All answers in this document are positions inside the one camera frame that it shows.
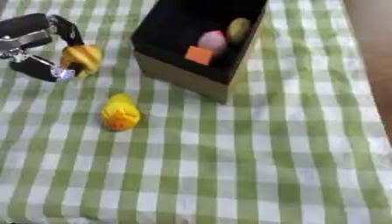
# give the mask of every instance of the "open box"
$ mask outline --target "open box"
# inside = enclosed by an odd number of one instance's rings
[[[158,0],[131,40],[143,74],[169,81],[218,102],[227,102],[235,83],[245,74],[266,0]],[[209,66],[185,58],[189,46],[209,31],[226,32],[236,18],[251,22],[247,37]]]

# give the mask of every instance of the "robotic arm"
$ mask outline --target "robotic arm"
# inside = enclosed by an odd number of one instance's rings
[[[13,70],[42,81],[56,82],[79,76],[87,66],[84,59],[68,59],[69,63],[60,67],[27,52],[29,48],[51,43],[53,34],[66,41],[68,47],[84,46],[77,26],[60,16],[35,13],[4,20],[0,22],[0,59],[10,60]],[[100,60],[99,53],[94,62],[100,63]]]

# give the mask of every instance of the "floor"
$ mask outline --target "floor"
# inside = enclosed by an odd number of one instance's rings
[[[0,14],[6,2],[0,1]],[[392,143],[392,1],[344,2],[360,43],[375,102]]]

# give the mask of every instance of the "orange block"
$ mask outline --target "orange block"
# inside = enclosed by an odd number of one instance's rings
[[[200,64],[208,66],[211,59],[213,58],[214,51],[210,49],[204,49],[197,46],[191,45],[188,48],[185,58],[188,60],[193,60]]]

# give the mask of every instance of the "pink toy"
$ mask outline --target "pink toy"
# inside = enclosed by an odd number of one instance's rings
[[[204,33],[198,42],[198,47],[213,50],[216,56],[226,48],[226,39],[221,31],[209,31]]]

